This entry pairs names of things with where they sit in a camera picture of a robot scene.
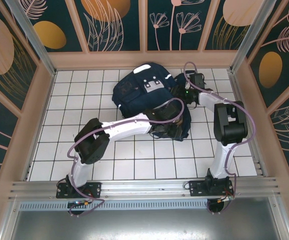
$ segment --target floor tile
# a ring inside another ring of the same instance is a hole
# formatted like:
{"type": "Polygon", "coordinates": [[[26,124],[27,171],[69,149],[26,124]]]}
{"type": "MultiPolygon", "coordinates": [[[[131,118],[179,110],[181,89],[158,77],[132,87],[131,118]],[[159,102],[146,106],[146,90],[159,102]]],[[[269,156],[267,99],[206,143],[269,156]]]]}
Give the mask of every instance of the floor tile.
{"type": "Polygon", "coordinates": [[[155,157],[154,141],[136,141],[134,144],[135,159],[153,159],[155,157]]]}
{"type": "Polygon", "coordinates": [[[63,125],[79,125],[82,110],[66,110],[63,117],[63,125]]]}
{"type": "Polygon", "coordinates": [[[215,93],[218,92],[218,89],[216,87],[216,82],[214,80],[205,80],[205,88],[206,89],[212,89],[215,93]]]}
{"type": "Polygon", "coordinates": [[[156,159],[174,158],[175,155],[173,141],[154,141],[154,157],[156,159]]]}
{"type": "Polygon", "coordinates": [[[198,68],[198,73],[202,73],[204,75],[204,80],[213,80],[214,75],[211,68],[198,68]]]}
{"type": "Polygon", "coordinates": [[[132,69],[124,69],[120,70],[119,72],[119,81],[123,79],[125,76],[127,76],[129,73],[131,73],[133,70],[132,69]]]}
{"type": "Polygon", "coordinates": [[[72,82],[70,84],[69,95],[85,95],[85,82],[72,82]]]}
{"type": "Polygon", "coordinates": [[[30,176],[30,181],[50,181],[53,161],[35,161],[30,176]]]}
{"type": "Polygon", "coordinates": [[[134,161],[135,179],[155,179],[155,160],[136,159],[134,161]]]}
{"type": "Polygon", "coordinates": [[[68,96],[65,109],[82,109],[85,96],[68,96]]]}
{"type": "Polygon", "coordinates": [[[106,150],[104,152],[104,155],[101,159],[103,159],[103,160],[115,159],[115,142],[112,142],[112,141],[109,142],[109,144],[106,147],[106,150]]]}
{"type": "Polygon", "coordinates": [[[251,156],[235,156],[234,159],[240,177],[257,176],[255,164],[251,156]]]}
{"type": "Polygon", "coordinates": [[[213,68],[213,76],[215,80],[227,80],[229,79],[227,69],[225,68],[213,68]]]}
{"type": "Polygon", "coordinates": [[[103,81],[104,82],[118,82],[119,70],[104,70],[103,81]]]}
{"type": "Polygon", "coordinates": [[[209,127],[209,133],[210,133],[210,137],[212,139],[215,139],[215,131],[214,131],[214,123],[213,122],[208,122],[208,127],[209,127]]]}
{"type": "MultiPolygon", "coordinates": [[[[56,161],[72,160],[72,158],[67,157],[67,153],[73,145],[74,145],[73,140],[72,142],[59,142],[56,148],[55,160],[56,161]]],[[[72,156],[75,155],[75,151],[73,150],[70,154],[72,156]]]]}
{"type": "Polygon", "coordinates": [[[114,161],[97,161],[93,167],[92,180],[112,180],[114,177],[114,161]]]}
{"type": "Polygon", "coordinates": [[[218,89],[218,93],[232,93],[233,88],[231,87],[231,83],[229,80],[216,80],[216,88],[218,89]]]}
{"type": "Polygon", "coordinates": [[[87,109],[82,110],[81,115],[81,125],[86,125],[91,119],[99,118],[99,110],[98,109],[87,109]]]}
{"type": "Polygon", "coordinates": [[[234,156],[237,157],[244,157],[244,156],[251,156],[251,151],[248,143],[239,145],[234,152],[234,156]]]}
{"type": "Polygon", "coordinates": [[[59,142],[73,142],[78,132],[79,132],[78,125],[62,126],[59,142]]]}
{"type": "Polygon", "coordinates": [[[88,73],[88,82],[102,82],[104,77],[103,70],[90,70],[88,73]]]}
{"type": "Polygon", "coordinates": [[[40,142],[58,142],[61,126],[44,126],[40,137],[40,142]]]}
{"type": "Polygon", "coordinates": [[[214,114],[214,112],[212,112],[212,111],[210,111],[208,108],[204,108],[204,110],[205,110],[205,115],[206,115],[206,120],[208,121],[208,122],[214,122],[214,117],[215,117],[215,114],[214,114]]]}
{"type": "Polygon", "coordinates": [[[35,161],[53,161],[56,155],[56,142],[39,143],[35,154],[35,161]]]}
{"type": "Polygon", "coordinates": [[[196,158],[196,171],[198,173],[198,178],[204,178],[207,175],[208,169],[213,164],[214,158],[213,157],[206,157],[206,158],[196,158]]]}
{"type": "Polygon", "coordinates": [[[44,125],[61,125],[64,118],[64,110],[49,110],[46,112],[44,125]]]}
{"type": "Polygon", "coordinates": [[[175,158],[193,158],[194,148],[191,140],[173,141],[175,158]]]}
{"type": "Polygon", "coordinates": [[[58,71],[56,75],[56,83],[70,83],[73,76],[73,71],[58,71]]]}
{"type": "Polygon", "coordinates": [[[174,179],[176,178],[175,160],[156,159],[155,160],[155,177],[157,179],[174,179]]]}
{"type": "Polygon", "coordinates": [[[70,83],[55,83],[52,96],[67,96],[69,93],[70,83]]]}
{"type": "Polygon", "coordinates": [[[100,109],[99,121],[100,122],[114,122],[116,121],[116,109],[100,109]]]}
{"type": "Polygon", "coordinates": [[[116,141],[114,159],[134,159],[135,145],[133,141],[116,141]]]}
{"type": "Polygon", "coordinates": [[[154,138],[149,134],[137,134],[137,135],[134,135],[134,139],[136,141],[138,140],[143,140],[143,141],[153,141],[154,138]]]}
{"type": "Polygon", "coordinates": [[[114,180],[133,180],[134,179],[134,160],[115,160],[114,161],[114,180]]]}
{"type": "Polygon", "coordinates": [[[87,81],[88,71],[73,71],[72,83],[85,83],[87,81]]]}
{"type": "Polygon", "coordinates": [[[192,140],[192,142],[194,156],[196,158],[208,158],[214,156],[210,139],[192,140]]]}
{"type": "Polygon", "coordinates": [[[116,109],[117,106],[112,100],[112,95],[102,95],[101,96],[101,103],[100,103],[100,109],[116,109]]]}
{"type": "Polygon", "coordinates": [[[208,124],[206,122],[191,123],[192,139],[210,139],[208,124]]]}
{"type": "Polygon", "coordinates": [[[114,87],[117,85],[116,81],[108,81],[104,82],[102,85],[102,93],[104,95],[112,95],[114,94],[114,87]]]}
{"type": "Polygon", "coordinates": [[[84,96],[83,109],[99,109],[101,96],[84,96]]]}
{"type": "Polygon", "coordinates": [[[86,95],[101,95],[102,82],[87,82],[85,94],[86,95]]]}
{"type": "Polygon", "coordinates": [[[178,179],[196,178],[196,164],[194,158],[176,158],[175,159],[176,177],[178,179]]]}
{"type": "Polygon", "coordinates": [[[195,109],[190,109],[189,111],[192,123],[205,123],[207,121],[204,107],[197,107],[195,109]]]}
{"type": "MultiPolygon", "coordinates": [[[[55,161],[52,169],[51,181],[59,181],[70,173],[74,161],[55,161]]],[[[88,173],[88,180],[91,180],[92,171],[88,173]]]]}
{"type": "Polygon", "coordinates": [[[67,96],[52,96],[48,110],[63,110],[66,108],[67,96]]]}

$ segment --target grout line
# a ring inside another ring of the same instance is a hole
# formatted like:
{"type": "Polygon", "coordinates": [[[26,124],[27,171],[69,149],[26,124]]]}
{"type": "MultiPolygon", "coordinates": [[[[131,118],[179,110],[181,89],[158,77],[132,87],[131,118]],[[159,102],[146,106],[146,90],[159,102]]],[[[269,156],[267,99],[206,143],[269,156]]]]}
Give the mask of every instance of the grout line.
{"type": "Polygon", "coordinates": [[[237,175],[237,177],[239,177],[239,171],[238,171],[238,166],[236,163],[236,157],[235,156],[233,156],[233,160],[234,160],[234,165],[235,165],[235,169],[236,169],[236,175],[237,175]]]}
{"type": "Polygon", "coordinates": [[[154,164],[154,179],[157,179],[156,175],[156,151],[155,151],[155,138],[153,137],[153,164],[154,164]]]}
{"type": "Polygon", "coordinates": [[[175,178],[177,179],[177,165],[176,165],[176,154],[175,154],[175,144],[174,140],[172,140],[172,150],[173,150],[173,161],[174,161],[174,171],[175,171],[175,178]]]}
{"type": "MultiPolygon", "coordinates": [[[[72,81],[72,79],[73,79],[73,75],[74,75],[74,71],[72,71],[72,74],[71,74],[71,81],[72,81]]],[[[69,95],[67,95],[64,109],[66,109],[66,107],[67,107],[68,98],[69,98],[69,95]]],[[[56,148],[55,148],[55,153],[54,153],[54,158],[53,158],[53,164],[52,164],[52,169],[51,169],[51,174],[50,174],[50,179],[49,179],[50,181],[51,181],[51,177],[52,177],[53,171],[54,171],[54,166],[55,166],[55,161],[56,161],[56,155],[57,155],[58,145],[59,145],[59,141],[60,141],[62,123],[64,122],[64,118],[65,118],[65,111],[63,111],[63,115],[62,115],[62,122],[61,122],[61,126],[60,126],[60,132],[59,132],[59,136],[58,136],[58,142],[57,142],[56,148]]]]}
{"type": "MultiPolygon", "coordinates": [[[[83,126],[83,124],[82,125],[63,125],[63,126],[83,126]]],[[[215,140],[215,138],[192,138],[191,140],[215,140]]],[[[132,142],[133,140],[118,140],[118,141],[116,141],[116,142],[132,142]]],[[[135,140],[136,142],[148,142],[148,141],[152,141],[152,140],[135,140]]],[[[162,141],[172,141],[171,139],[169,139],[169,140],[157,140],[157,141],[160,141],[160,142],[162,142],[162,141]]],[[[39,141],[38,142],[39,144],[50,144],[50,143],[73,143],[73,141],[60,141],[60,142],[57,142],[57,141],[39,141]]],[[[236,156],[236,157],[250,157],[250,156],[252,156],[252,155],[243,155],[243,156],[236,156]]]]}
{"type": "MultiPolygon", "coordinates": [[[[237,158],[252,158],[252,156],[235,156],[237,158]]],[[[214,157],[212,156],[196,156],[196,157],[193,157],[193,156],[190,156],[190,157],[176,157],[175,159],[213,159],[214,157]]],[[[159,158],[156,158],[156,160],[163,160],[163,159],[172,159],[170,157],[159,157],[159,158]]],[[[123,161],[123,160],[133,160],[131,158],[128,158],[128,159],[101,159],[101,161],[123,161]]],[[[137,158],[137,159],[134,159],[135,161],[137,160],[154,160],[154,158],[137,158]]],[[[54,160],[35,160],[35,162],[51,162],[51,161],[54,161],[54,160]]],[[[61,160],[55,160],[56,162],[67,162],[67,161],[72,161],[71,159],[61,159],[61,160]]]]}
{"type": "Polygon", "coordinates": [[[191,144],[192,144],[192,151],[193,151],[193,159],[194,159],[194,165],[195,165],[195,174],[196,174],[196,177],[198,178],[198,170],[197,170],[197,163],[196,163],[196,156],[195,156],[195,146],[194,146],[194,140],[192,138],[192,133],[191,133],[191,127],[189,129],[190,131],[190,137],[191,137],[191,144]]]}

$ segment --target purple cable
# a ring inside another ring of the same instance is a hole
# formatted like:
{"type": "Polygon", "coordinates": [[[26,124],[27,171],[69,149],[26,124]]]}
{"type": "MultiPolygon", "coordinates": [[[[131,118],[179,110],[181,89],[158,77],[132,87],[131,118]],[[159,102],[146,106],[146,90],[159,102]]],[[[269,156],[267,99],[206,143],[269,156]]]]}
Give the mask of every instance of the purple cable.
{"type": "Polygon", "coordinates": [[[228,153],[227,153],[227,155],[226,155],[225,162],[224,162],[224,170],[225,170],[225,172],[226,172],[228,175],[234,176],[233,197],[235,197],[236,189],[237,189],[237,175],[236,175],[235,173],[230,173],[230,172],[228,171],[228,169],[227,169],[227,167],[228,167],[228,161],[229,161],[229,156],[230,156],[230,153],[233,151],[233,149],[234,149],[235,147],[240,146],[240,145],[242,145],[242,144],[249,143],[249,142],[255,137],[255,135],[256,135],[256,124],[255,124],[255,121],[254,121],[253,117],[250,115],[250,113],[248,113],[242,106],[240,106],[240,105],[236,104],[235,102],[230,101],[230,100],[228,100],[228,99],[226,99],[226,98],[223,98],[223,97],[221,97],[221,96],[213,93],[212,91],[207,91],[207,90],[205,90],[205,89],[202,89],[202,88],[200,88],[200,87],[197,87],[197,86],[194,85],[192,82],[190,82],[190,80],[189,80],[189,78],[187,77],[187,74],[186,74],[186,67],[187,67],[188,64],[192,64],[192,65],[194,66],[194,71],[195,71],[195,73],[198,73],[198,70],[197,70],[197,66],[196,66],[192,61],[187,61],[187,62],[185,63],[185,65],[184,65],[184,67],[183,67],[184,77],[185,77],[186,81],[187,81],[193,88],[198,89],[199,91],[201,91],[201,92],[203,92],[203,93],[211,94],[211,95],[215,96],[216,98],[220,99],[221,101],[224,101],[224,102],[227,102],[227,103],[229,103],[229,104],[234,105],[235,107],[241,109],[241,111],[243,111],[243,112],[248,116],[248,118],[249,118],[250,121],[251,121],[252,129],[253,129],[251,137],[248,138],[246,141],[243,141],[243,142],[240,142],[240,143],[236,143],[236,144],[234,144],[232,147],[230,147],[230,149],[229,149],[229,151],[228,151],[228,153]]]}
{"type": "MultiPolygon", "coordinates": [[[[177,100],[177,101],[179,101],[179,102],[181,103],[181,111],[180,111],[180,113],[179,113],[176,117],[174,117],[174,118],[172,118],[172,119],[170,119],[170,120],[155,121],[155,120],[150,120],[150,119],[130,119],[130,120],[126,120],[126,121],[123,121],[123,122],[117,122],[117,123],[114,123],[114,124],[112,124],[112,125],[105,126],[105,127],[102,127],[102,128],[99,128],[99,129],[96,129],[96,130],[93,130],[93,131],[89,132],[88,134],[86,134],[86,135],[84,135],[82,138],[80,138],[76,143],[74,143],[74,144],[72,145],[72,147],[70,147],[70,149],[69,149],[69,151],[68,151],[68,153],[67,153],[67,157],[70,158],[70,159],[73,159],[73,165],[72,165],[72,167],[71,167],[71,172],[70,172],[70,174],[71,174],[71,179],[72,179],[71,184],[72,184],[73,188],[77,191],[77,193],[79,193],[81,196],[83,196],[83,197],[85,197],[85,198],[87,198],[87,199],[90,199],[90,200],[93,200],[93,201],[101,201],[98,205],[96,205],[96,206],[93,207],[92,209],[90,209],[90,210],[88,210],[88,211],[84,211],[83,213],[81,213],[81,214],[79,214],[79,215],[76,215],[77,217],[80,216],[80,215],[81,215],[81,216],[87,215],[87,214],[93,212],[96,208],[100,207],[100,206],[105,202],[105,200],[104,200],[104,199],[100,199],[100,198],[94,198],[94,197],[92,197],[92,196],[88,196],[88,195],[84,194],[83,192],[81,192],[81,191],[77,188],[77,186],[76,186],[76,184],[75,184],[75,181],[74,181],[74,170],[75,170],[75,166],[76,166],[79,158],[78,158],[77,156],[71,156],[71,155],[70,155],[70,153],[72,152],[72,150],[73,150],[78,144],[80,144],[83,140],[85,140],[86,138],[92,136],[93,134],[96,134],[96,133],[98,133],[98,132],[101,132],[101,131],[104,131],[104,130],[107,130],[107,129],[111,129],[111,128],[114,128],[114,127],[117,127],[117,126],[120,126],[120,125],[123,125],[123,124],[134,123],[134,122],[135,122],[135,123],[136,123],[136,122],[149,122],[149,123],[153,123],[153,124],[168,124],[168,123],[172,123],[172,122],[178,120],[178,119],[181,117],[181,115],[184,113],[184,110],[185,110],[185,105],[184,105],[183,101],[182,101],[181,99],[177,98],[177,97],[171,98],[171,99],[167,102],[167,104],[169,104],[169,103],[170,103],[171,101],[173,101],[173,100],[177,100]]],[[[71,216],[74,215],[74,214],[72,213],[72,208],[73,208],[73,206],[69,209],[69,213],[70,213],[71,216]]]]}

